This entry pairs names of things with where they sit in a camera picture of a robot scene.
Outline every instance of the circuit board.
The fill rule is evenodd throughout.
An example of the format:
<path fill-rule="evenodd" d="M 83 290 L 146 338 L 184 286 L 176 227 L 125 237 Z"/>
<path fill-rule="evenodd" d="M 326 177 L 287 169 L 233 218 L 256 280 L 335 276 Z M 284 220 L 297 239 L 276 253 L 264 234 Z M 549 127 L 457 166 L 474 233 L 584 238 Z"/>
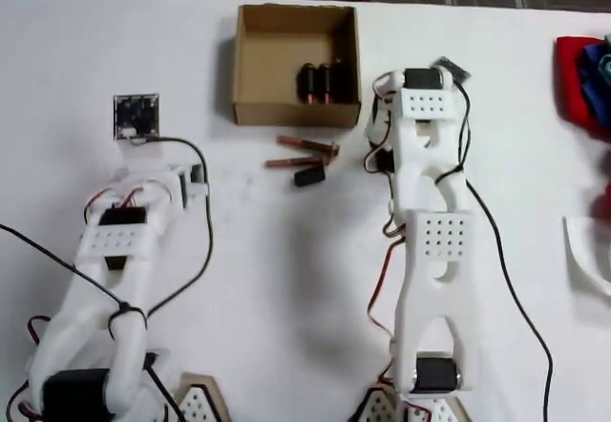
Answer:
<path fill-rule="evenodd" d="M 115 140 L 159 135 L 159 95 L 115 96 Z"/>

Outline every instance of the black cable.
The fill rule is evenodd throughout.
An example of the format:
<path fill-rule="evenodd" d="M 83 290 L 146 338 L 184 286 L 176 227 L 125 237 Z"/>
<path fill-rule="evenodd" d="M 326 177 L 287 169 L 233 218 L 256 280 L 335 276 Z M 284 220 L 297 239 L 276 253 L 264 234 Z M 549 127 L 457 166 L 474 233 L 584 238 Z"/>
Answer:
<path fill-rule="evenodd" d="M 193 277 L 191 280 L 189 280 L 185 285 L 180 287 L 174 293 L 170 294 L 169 296 L 167 296 L 163 300 L 159 301 L 156 305 L 151 307 L 149 309 L 149 311 L 148 311 L 148 314 L 147 314 L 148 317 L 151 317 L 155 312 L 157 312 L 162 307 L 164 307 L 165 305 L 170 303 L 177 296 L 179 296 L 180 293 L 182 293 L 184 290 L 189 288 L 192 284 L 197 282 L 201 278 L 201 276 L 203 276 L 204 272 L 206 272 L 206 269 L 208 268 L 208 265 L 210 264 L 210 259 L 212 258 L 212 251 L 214 249 L 214 231 L 213 231 L 213 228 L 212 228 L 212 214 L 211 214 L 211 211 L 210 211 L 210 184 L 208 182 L 208 165 L 206 163 L 206 158 L 204 157 L 203 153 L 201 152 L 201 150 L 198 148 L 198 146 L 196 144 L 194 144 L 193 142 L 190 142 L 189 140 L 186 140 L 184 138 L 179 138 L 179 137 L 145 137 L 144 138 L 144 142 L 132 142 L 132 143 L 134 145 L 138 146 L 138 145 L 144 145 L 146 143 L 152 143 L 152 142 L 176 142 L 176 143 L 182 143 L 184 145 L 187 145 L 187 146 L 191 147 L 197 153 L 198 157 L 200 158 L 201 167 L 203 169 L 203 181 L 208 186 L 208 194 L 206 195 L 205 202 L 206 202 L 206 221 L 207 221 L 207 225 L 208 225 L 208 241 L 209 241 L 209 244 L 208 244 L 208 252 L 206 254 L 205 260 L 203 261 L 203 265 L 202 265 L 202 267 L 200 269 L 200 272 L 198 272 L 195 275 L 195 277 Z"/>
<path fill-rule="evenodd" d="M 115 295 L 115 293 L 113 293 L 112 291 L 110 291 L 108 288 L 106 288 L 105 286 L 101 285 L 100 283 L 96 282 L 94 279 L 89 277 L 87 274 L 84 274 L 84 273 L 80 272 L 72 264 L 66 263 L 61 258 L 59 258 L 57 255 L 53 254 L 50 250 L 46 249 L 45 247 L 43 247 L 39 243 L 34 242 L 29 237 L 24 236 L 19 231 L 15 230 L 15 229 L 13 229 L 13 228 L 11 228 L 9 226 L 6 226 L 5 224 L 0 223 L 0 229 L 3 230 L 3 231 L 6 231 L 8 233 L 11 233 L 15 238 L 18 238 L 21 241 L 23 241 L 24 243 L 26 243 L 27 245 L 35 248 L 36 250 L 38 250 L 43 255 L 51 258 L 57 264 L 60 264 L 61 266 L 64 266 L 66 269 L 68 269 L 73 274 L 77 275 L 81 279 L 84 279 L 85 281 L 89 282 L 91 285 L 95 286 L 99 290 L 101 290 L 104 293 L 106 293 L 108 296 L 113 298 L 113 300 L 115 300 L 117 304 L 119 304 L 119 305 L 121 304 L 121 300 Z"/>
<path fill-rule="evenodd" d="M 439 176 L 437 180 L 435 181 L 435 184 L 439 183 L 439 181 L 441 181 L 442 179 L 444 179 L 445 177 L 451 174 L 463 171 L 465 161 L 467 160 L 467 155 L 469 154 L 469 148 L 471 147 L 471 125 L 469 123 L 469 113 L 471 111 L 471 100 L 469 99 L 469 95 L 467 94 L 467 92 L 465 91 L 465 89 L 463 88 L 463 86 L 460 83 L 455 81 L 454 85 L 456 86 L 458 91 L 460 91 L 460 93 L 463 95 L 463 97 L 465 98 L 465 103 L 466 103 L 465 116 L 463 117 L 462 124 L 460 126 L 460 134 L 458 136 L 458 164 L 450 171 Z M 463 140 L 465 129 L 467 130 L 467 141 L 465 143 L 464 152 L 463 152 L 462 140 Z M 514 285 L 512 284 L 511 278 L 509 277 L 509 272 L 507 271 L 507 264 L 505 263 L 505 254 L 503 251 L 503 244 L 502 244 L 502 240 L 500 237 L 500 231 L 498 230 L 498 226 L 496 225 L 495 218 L 493 217 L 493 214 L 490 212 L 490 209 L 488 208 L 484 200 L 477 193 L 477 190 L 475 190 L 474 186 L 468 180 L 466 181 L 467 181 L 467 188 L 469 189 L 471 194 L 474 196 L 475 200 L 477 201 L 477 203 L 483 210 L 484 214 L 486 215 L 486 218 L 488 219 L 490 226 L 493 228 L 493 232 L 495 234 L 495 240 L 496 240 L 496 249 L 498 251 L 498 258 L 500 259 L 500 267 L 502 269 L 503 277 L 505 278 L 505 283 L 507 284 L 507 287 L 509 288 L 509 292 L 512 296 L 512 299 L 514 300 L 514 303 L 516 304 L 517 309 L 519 310 L 520 314 L 526 321 L 526 324 L 531 329 L 531 331 L 533 331 L 533 334 L 535 335 L 539 344 L 543 348 L 543 351 L 545 352 L 545 357 L 547 358 L 547 376 L 545 379 L 545 391 L 543 393 L 543 422 L 547 422 L 548 420 L 547 413 L 548 413 L 548 406 L 549 406 L 549 399 L 550 399 L 550 388 L 552 386 L 552 375 L 554 373 L 554 359 L 552 357 L 552 353 L 550 352 L 550 349 L 547 347 L 547 344 L 543 340 L 543 337 L 538 332 L 537 328 L 535 327 L 535 324 L 533 324 L 533 321 L 530 319 L 530 317 L 526 313 L 526 310 L 522 306 L 522 303 L 520 302 L 520 300 L 517 297 L 516 290 L 514 289 Z"/>
<path fill-rule="evenodd" d="M 170 405 L 170 408 L 172 408 L 172 410 L 176 413 L 176 416 L 179 418 L 179 422 L 187 422 L 187 419 L 184 417 L 184 414 L 180 410 L 179 405 L 174 400 L 170 392 L 165 388 L 165 386 L 153 370 L 153 367 L 147 365 L 144 367 L 144 369 L 146 370 L 146 372 L 149 373 L 149 376 L 151 376 L 151 379 L 163 395 L 163 398 L 165 398 L 165 400 L 168 402 L 168 405 Z"/>
<path fill-rule="evenodd" d="M 469 99 L 469 95 L 463 88 L 463 86 L 457 81 L 454 82 L 458 91 L 465 98 L 466 110 L 465 115 L 462 118 L 462 123 L 460 125 L 460 133 L 458 135 L 458 164 L 455 165 L 449 171 L 441 174 L 437 179 L 435 179 L 435 185 L 439 184 L 439 182 L 453 174 L 457 174 L 459 172 L 463 172 L 465 169 L 465 161 L 467 160 L 467 155 L 469 154 L 469 149 L 471 148 L 471 125 L 469 124 L 469 113 L 471 112 L 471 100 Z M 467 130 L 467 141 L 465 143 L 465 151 L 463 153 L 462 140 L 464 138 L 465 130 Z"/>
<path fill-rule="evenodd" d="M 496 221 L 495 221 L 495 218 L 493 217 L 493 214 L 488 209 L 488 206 L 486 205 L 484 200 L 479 196 L 474 186 L 471 185 L 471 183 L 468 180 L 467 180 L 467 188 L 469 188 L 469 191 L 471 191 L 471 194 L 474 195 L 475 200 L 477 201 L 481 209 L 484 211 L 484 214 L 486 215 L 486 218 L 488 219 L 490 226 L 493 228 L 493 232 L 495 233 L 496 249 L 498 250 L 498 258 L 500 259 L 500 267 L 503 271 L 503 276 L 505 277 L 505 282 L 507 283 L 509 292 L 511 293 L 512 298 L 514 299 L 514 303 L 516 304 L 517 309 L 519 310 L 520 314 L 522 314 L 522 317 L 528 324 L 528 327 L 531 329 L 531 331 L 533 331 L 533 334 L 535 334 L 535 337 L 537 338 L 538 342 L 541 344 L 541 347 L 543 348 L 543 351 L 545 352 L 545 356 L 547 357 L 547 378 L 545 379 L 545 393 L 543 394 L 543 421 L 547 422 L 547 407 L 548 407 L 549 399 L 550 399 L 550 387 L 552 385 L 552 374 L 554 373 L 554 359 L 552 358 L 552 353 L 550 352 L 550 349 L 548 349 L 547 344 L 545 344 L 545 341 L 543 340 L 543 337 L 538 332 L 537 328 L 535 327 L 535 324 L 533 324 L 533 321 L 530 319 L 530 317 L 526 313 L 526 310 L 524 310 L 522 303 L 519 301 L 516 295 L 516 291 L 514 290 L 514 285 L 512 284 L 512 281 L 509 277 L 509 273 L 507 271 L 507 265 L 505 264 L 505 255 L 503 252 L 503 244 L 500 239 L 500 231 L 498 230 L 498 226 L 496 225 Z"/>
<path fill-rule="evenodd" d="M 7 407 L 5 409 L 5 417 L 7 418 L 7 422 L 13 422 L 13 418 L 11 415 L 11 410 L 12 410 L 12 405 L 14 405 L 15 400 L 19 397 L 19 395 L 21 393 L 23 393 L 24 391 L 26 391 L 26 389 L 30 386 L 30 383 L 28 381 L 24 382 L 19 389 L 17 389 L 15 391 L 15 393 L 13 395 L 11 395 L 11 398 L 9 398 L 9 402 L 7 403 Z"/>

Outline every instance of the wire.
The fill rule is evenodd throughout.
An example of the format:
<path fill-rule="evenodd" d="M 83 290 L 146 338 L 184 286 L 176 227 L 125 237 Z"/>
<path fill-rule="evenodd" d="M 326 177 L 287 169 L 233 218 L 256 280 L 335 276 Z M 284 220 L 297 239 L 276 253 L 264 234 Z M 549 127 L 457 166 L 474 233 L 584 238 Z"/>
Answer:
<path fill-rule="evenodd" d="M 198 158 L 200 158 L 201 167 L 203 169 L 203 182 L 206 185 L 208 185 L 208 194 L 206 195 L 205 203 L 206 203 L 206 222 L 207 222 L 207 227 L 208 227 L 209 244 L 208 244 L 208 251 L 206 253 L 206 257 L 205 257 L 205 260 L 203 261 L 203 265 L 200 269 L 200 272 L 198 272 L 195 275 L 195 277 L 190 279 L 186 284 L 181 286 L 178 290 L 174 291 L 169 296 L 167 296 L 166 298 L 164 298 L 163 300 L 155 304 L 153 307 L 151 307 L 147 314 L 148 317 L 151 317 L 155 312 L 157 312 L 162 307 L 170 303 L 177 296 L 179 296 L 184 290 L 186 290 L 191 285 L 193 285 L 195 282 L 197 282 L 201 278 L 201 276 L 203 276 L 203 274 L 206 272 L 206 269 L 208 268 L 208 265 L 210 264 L 210 259 L 212 258 L 212 251 L 214 249 L 214 230 L 212 227 L 212 213 L 211 213 L 211 206 L 210 206 L 210 183 L 208 181 L 208 165 L 206 163 L 205 156 L 203 155 L 201 150 L 198 148 L 198 146 L 194 144 L 193 142 L 190 142 L 189 140 L 186 140 L 184 138 L 150 136 L 150 137 L 145 137 L 143 142 L 135 142 L 133 140 L 131 142 L 135 146 L 145 145 L 147 143 L 153 143 L 153 142 L 175 142 L 175 143 L 182 143 L 184 145 L 191 147 L 191 149 L 193 149 L 196 152 L 196 154 L 198 155 Z"/>
<path fill-rule="evenodd" d="M 392 176 L 390 175 L 389 172 L 387 171 L 383 171 L 380 169 L 369 169 L 368 164 L 369 164 L 369 160 L 376 154 L 378 153 L 380 150 L 382 150 L 382 148 L 384 147 L 384 145 L 386 145 L 387 140 L 389 139 L 390 136 L 390 126 L 392 124 L 391 119 L 388 120 L 387 124 L 389 125 L 384 137 L 382 138 L 382 141 L 377 144 L 374 145 L 371 150 L 369 150 L 369 152 L 365 155 L 365 157 L 363 158 L 363 169 L 365 170 L 365 172 L 367 172 L 368 174 L 384 174 L 387 178 L 387 180 L 389 181 L 389 189 L 390 189 L 390 198 L 392 199 L 393 193 L 392 193 Z"/>
<path fill-rule="evenodd" d="M 153 367 L 151 367 L 151 365 L 147 365 L 146 367 L 144 367 L 144 369 L 146 370 L 146 372 L 149 373 L 149 376 L 151 376 L 151 379 L 153 380 L 153 382 L 155 383 L 155 385 L 157 386 L 157 388 L 163 395 L 163 398 L 165 398 L 165 400 L 170 405 L 170 408 L 172 408 L 172 410 L 176 413 L 176 416 L 179 419 L 179 422 L 187 422 L 187 419 L 184 417 L 184 414 L 180 410 L 179 405 L 177 404 L 175 399 L 172 397 L 170 392 L 165 388 L 165 386 L 163 385 L 163 383 L 161 382 L 161 380 L 159 379 L 159 377 L 153 370 Z"/>
<path fill-rule="evenodd" d="M 418 411 L 422 411 L 424 414 L 427 415 L 427 422 L 431 422 L 432 421 L 432 412 L 430 410 L 427 410 L 426 408 L 423 408 L 422 406 L 418 406 L 418 405 L 414 405 L 413 403 L 406 401 L 406 404 L 416 410 L 416 415 L 419 415 L 417 412 Z"/>
<path fill-rule="evenodd" d="M 93 196 L 91 196 L 87 202 L 85 202 L 85 208 L 83 209 L 83 219 L 85 219 L 85 223 L 87 223 L 87 212 L 89 211 L 89 208 L 91 207 L 91 205 L 94 203 L 94 201 L 96 199 L 98 199 L 100 196 L 102 196 L 104 193 L 106 193 L 107 191 L 111 191 L 112 188 L 104 188 L 103 190 L 98 191 L 97 193 L 95 193 Z"/>
<path fill-rule="evenodd" d="M 15 400 L 19 397 L 19 395 L 21 395 L 21 393 L 23 393 L 24 391 L 26 391 L 26 389 L 30 386 L 30 383 L 28 381 L 24 382 L 19 389 L 17 389 L 13 395 L 11 395 L 11 398 L 9 398 L 9 402 L 7 403 L 7 408 L 5 410 L 5 416 L 7 418 L 8 422 L 13 422 L 12 416 L 11 416 L 11 410 L 12 410 L 12 405 L 14 405 Z"/>
<path fill-rule="evenodd" d="M 389 228 L 392 225 L 393 220 L 394 220 L 394 214 L 390 214 L 389 220 L 382 227 L 382 233 L 387 238 L 396 238 L 397 236 L 400 236 L 401 233 L 405 230 L 405 224 L 403 223 L 397 226 L 396 228 L 394 228 L 393 230 L 389 231 Z"/>
<path fill-rule="evenodd" d="M 121 303 L 121 300 L 115 295 L 115 293 L 113 293 L 108 288 L 106 288 L 105 286 L 101 285 L 99 282 L 97 282 L 94 279 L 92 279 L 91 277 L 89 277 L 87 274 L 84 274 L 84 273 L 80 272 L 72 264 L 66 263 L 61 258 L 59 258 L 57 255 L 55 255 L 54 253 L 52 253 L 50 250 L 46 249 L 45 247 L 43 247 L 39 243 L 34 242 L 32 239 L 30 239 L 29 237 L 21 234 L 19 231 L 11 228 L 10 226 L 6 226 L 5 224 L 2 224 L 2 223 L 0 223 L 0 230 L 6 231 L 6 232 L 12 234 L 15 238 L 20 239 L 21 241 L 23 241 L 24 243 L 26 243 L 30 247 L 35 248 L 40 253 L 42 253 L 43 255 L 45 255 L 47 257 L 49 257 L 50 259 L 52 259 L 57 264 L 59 264 L 61 266 L 64 266 L 66 269 L 68 269 L 70 272 L 72 272 L 76 276 L 78 276 L 81 279 L 89 282 L 91 285 L 95 286 L 99 290 L 101 290 L 104 293 L 106 293 L 109 297 L 113 298 L 113 300 L 115 300 L 117 304 Z"/>
<path fill-rule="evenodd" d="M 389 372 L 390 367 L 392 366 L 393 362 L 394 362 L 394 359 L 391 357 L 389 360 L 389 363 L 378 374 L 376 383 L 381 383 L 381 384 L 386 384 L 387 386 L 392 386 L 392 379 L 386 377 L 386 373 Z"/>
<path fill-rule="evenodd" d="M 503 271 L 503 277 L 505 278 L 505 282 L 507 283 L 507 287 L 509 288 L 509 292 L 512 295 L 514 303 L 516 304 L 517 309 L 519 310 L 520 314 L 522 314 L 522 317 L 528 324 L 528 327 L 531 329 L 531 331 L 533 331 L 533 334 L 535 335 L 538 342 L 540 343 L 541 348 L 543 348 L 543 351 L 545 352 L 545 356 L 547 358 L 547 377 L 545 378 L 545 391 L 543 393 L 543 421 L 547 422 L 548 420 L 547 412 L 548 412 L 548 405 L 549 405 L 549 399 L 550 399 L 550 388 L 552 386 L 552 375 L 554 373 L 554 359 L 552 357 L 552 353 L 550 352 L 550 349 L 548 349 L 547 344 L 545 344 L 545 341 L 543 340 L 543 337 L 538 332 L 537 328 L 535 327 L 535 324 L 533 324 L 533 321 L 530 319 L 530 317 L 526 313 L 526 310 L 524 309 L 524 307 L 522 306 L 522 303 L 520 302 L 520 300 L 518 299 L 516 295 L 514 285 L 512 284 L 511 278 L 509 277 L 509 272 L 507 271 L 507 264 L 505 264 L 505 254 L 503 252 L 503 243 L 500 238 L 500 231 L 498 230 L 498 226 L 496 225 L 495 218 L 493 217 L 492 213 L 490 212 L 490 209 L 488 208 L 484 200 L 477 193 L 477 190 L 475 190 L 475 187 L 468 180 L 467 180 L 467 188 L 469 188 L 469 191 L 471 191 L 471 194 L 474 195 L 475 200 L 477 201 L 477 203 L 483 210 L 484 215 L 486 215 L 486 218 L 488 219 L 490 226 L 493 228 L 493 233 L 495 234 L 495 240 L 496 240 L 496 249 L 498 251 L 498 258 L 500 259 L 500 267 Z"/>
<path fill-rule="evenodd" d="M 469 113 L 471 112 L 471 99 L 469 98 L 469 95 L 460 83 L 455 81 L 454 85 L 465 98 L 466 104 L 465 115 L 462 118 L 462 123 L 460 125 L 460 133 L 458 135 L 458 164 L 456 164 L 455 167 L 453 167 L 449 171 L 446 171 L 439 177 L 437 177 L 437 179 L 435 179 L 435 185 L 439 184 L 441 180 L 446 179 L 447 177 L 453 174 L 457 174 L 459 172 L 464 171 L 465 162 L 467 161 L 467 155 L 469 154 L 469 149 L 471 148 L 471 125 L 469 123 Z M 467 130 L 467 140 L 465 142 L 465 149 L 463 153 L 462 140 L 464 138 L 465 130 Z"/>
<path fill-rule="evenodd" d="M 131 203 L 131 204 L 135 204 L 136 202 L 134 201 L 134 195 L 140 191 L 144 190 L 144 188 L 142 188 L 141 186 L 134 188 L 132 191 L 129 192 L 129 194 L 121 201 L 121 203 L 119 204 L 119 207 L 127 207 L 127 204 Z"/>
<path fill-rule="evenodd" d="M 48 317 L 46 315 L 34 315 L 33 317 L 30 318 L 30 320 L 27 323 L 28 333 L 30 337 L 32 338 L 32 341 L 38 346 L 40 344 L 40 336 L 38 336 L 38 333 L 36 332 L 34 325 L 33 325 L 33 322 L 35 320 L 39 320 L 41 322 L 50 322 L 51 317 Z"/>
<path fill-rule="evenodd" d="M 401 238 L 398 241 L 395 241 L 394 243 L 391 243 L 389 245 L 389 249 L 386 252 L 386 257 L 384 258 L 384 264 L 382 265 L 382 270 L 380 271 L 380 277 L 378 278 L 378 282 L 375 286 L 375 289 L 373 290 L 373 294 L 371 295 L 371 298 L 369 299 L 369 303 L 367 305 L 367 315 L 369 319 L 374 324 L 376 324 L 378 327 L 383 329 L 388 334 L 388 336 L 390 336 L 391 339 L 392 339 L 392 333 L 390 332 L 390 330 L 384 327 L 384 325 L 378 322 L 375 319 L 375 317 L 371 315 L 371 310 L 373 309 L 373 306 L 375 305 L 375 302 L 377 301 L 378 296 L 380 295 L 380 290 L 382 289 L 382 285 L 384 284 L 384 280 L 386 279 L 386 274 L 389 270 L 390 259 L 392 257 L 392 251 L 394 250 L 394 247 L 404 242 L 405 242 L 405 238 Z"/>

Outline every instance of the white 3d printed part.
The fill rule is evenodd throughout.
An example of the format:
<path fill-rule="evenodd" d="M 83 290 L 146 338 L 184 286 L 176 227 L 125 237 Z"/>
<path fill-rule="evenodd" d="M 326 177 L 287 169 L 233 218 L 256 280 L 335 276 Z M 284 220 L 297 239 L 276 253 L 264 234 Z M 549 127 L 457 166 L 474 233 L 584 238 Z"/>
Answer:
<path fill-rule="evenodd" d="M 441 90 L 406 89 L 403 74 L 397 72 L 388 74 L 379 86 L 374 83 L 376 93 L 385 97 L 379 101 L 376 119 L 384 120 L 390 112 L 395 172 L 391 213 L 397 225 L 406 225 L 406 273 L 391 344 L 394 385 L 403 400 L 451 393 L 434 387 L 428 390 L 430 393 L 422 393 L 417 386 L 421 377 L 417 360 L 424 356 L 419 346 L 428 326 L 438 318 L 449 327 L 453 352 L 427 351 L 426 355 L 453 359 L 456 390 L 472 389 L 477 376 L 478 321 L 471 264 L 474 216 L 465 175 L 458 170 L 436 184 L 446 203 L 442 209 L 422 210 L 416 197 L 422 177 L 436 180 L 457 164 L 463 115 L 454 105 L 451 74 L 439 71 Z M 422 120 L 426 120 L 430 134 L 427 143 L 422 143 L 420 136 Z M 440 265 L 442 274 L 436 270 Z"/>

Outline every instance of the white plastic piece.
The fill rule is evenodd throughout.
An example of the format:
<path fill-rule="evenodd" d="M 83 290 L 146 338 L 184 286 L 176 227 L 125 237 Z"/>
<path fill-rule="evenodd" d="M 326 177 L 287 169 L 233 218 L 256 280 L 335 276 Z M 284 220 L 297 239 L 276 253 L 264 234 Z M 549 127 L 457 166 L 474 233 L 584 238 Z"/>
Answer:
<path fill-rule="evenodd" d="M 90 226 L 81 238 L 76 262 L 91 257 L 153 256 L 157 237 L 155 230 L 146 224 Z"/>
<path fill-rule="evenodd" d="M 416 264 L 463 262 L 467 259 L 472 247 L 471 214 L 418 212 L 413 216 L 415 223 L 410 228 Z"/>
<path fill-rule="evenodd" d="M 454 97 L 446 90 L 402 89 L 393 98 L 394 112 L 412 119 L 457 119 Z"/>
<path fill-rule="evenodd" d="M 611 297 L 611 225 L 601 220 L 575 217 L 566 217 L 564 225 L 578 268 L 596 289 Z"/>
<path fill-rule="evenodd" d="M 454 172 L 436 185 L 445 209 L 421 210 L 416 197 L 416 185 L 422 177 L 435 180 L 458 163 L 462 114 L 454 105 L 452 76 L 441 70 L 443 90 L 400 88 L 380 102 L 380 112 L 390 111 L 391 119 L 395 170 L 392 212 L 397 225 L 406 225 L 406 274 L 391 344 L 395 387 L 404 400 L 437 396 L 412 393 L 419 345 L 435 319 L 443 318 L 453 337 L 451 357 L 459 374 L 458 389 L 472 389 L 478 374 L 478 320 L 471 264 L 474 217 L 465 175 Z M 419 134 L 420 119 L 429 121 L 430 139 L 426 144 Z M 432 268 L 440 264 L 445 265 L 441 276 Z M 448 352 L 440 350 L 438 356 L 447 357 Z"/>
<path fill-rule="evenodd" d="M 199 387 L 192 387 L 179 403 L 179 408 L 187 422 L 221 422 L 213 411 L 213 403 L 208 399 L 205 391 Z M 164 413 L 153 419 L 152 422 L 163 422 Z M 168 422 L 178 422 L 178 417 L 168 409 Z"/>
<path fill-rule="evenodd" d="M 169 223 L 188 210 L 182 200 L 181 184 L 186 186 L 187 208 L 207 194 L 207 188 L 191 184 L 189 166 L 152 169 L 144 166 L 154 163 L 143 162 L 143 159 L 140 161 L 137 166 L 142 170 L 134 165 L 121 170 L 118 180 L 102 190 L 103 193 L 89 204 L 88 225 L 74 264 L 82 273 L 108 287 L 120 300 L 146 312 L 151 304 L 149 286 L 161 240 Z M 99 225 L 107 208 L 120 206 L 129 198 L 136 206 L 146 209 L 146 223 Z M 109 271 L 105 258 L 113 256 L 126 257 L 122 270 Z M 76 358 L 80 367 L 95 365 L 98 354 L 92 354 L 88 361 L 82 352 L 87 350 L 99 332 L 107 329 L 109 317 L 116 311 L 117 304 L 113 299 L 73 276 L 62 306 L 49 323 L 28 371 L 28 399 L 37 413 L 42 412 L 42 388 L 49 377 L 61 370 L 71 369 Z M 116 414 L 117 420 L 139 422 L 143 420 L 140 412 L 135 418 L 130 418 L 128 414 L 133 413 L 135 401 L 141 397 L 156 409 L 151 412 L 150 419 L 158 413 L 161 403 L 147 396 L 146 392 L 141 396 L 147 382 L 142 377 L 147 346 L 142 316 L 137 312 L 125 313 L 115 318 L 112 331 L 115 340 L 108 347 L 110 368 L 104 387 L 106 405 L 109 411 Z"/>
<path fill-rule="evenodd" d="M 179 386 L 180 373 L 176 363 L 171 359 L 167 350 L 152 350 L 158 358 L 153 370 L 163 383 L 164 387 L 174 393 Z M 159 392 L 150 375 L 146 371 L 139 374 L 139 388 L 132 406 L 123 416 L 116 417 L 114 422 L 142 422 L 155 420 L 159 411 L 166 404 L 163 395 Z"/>

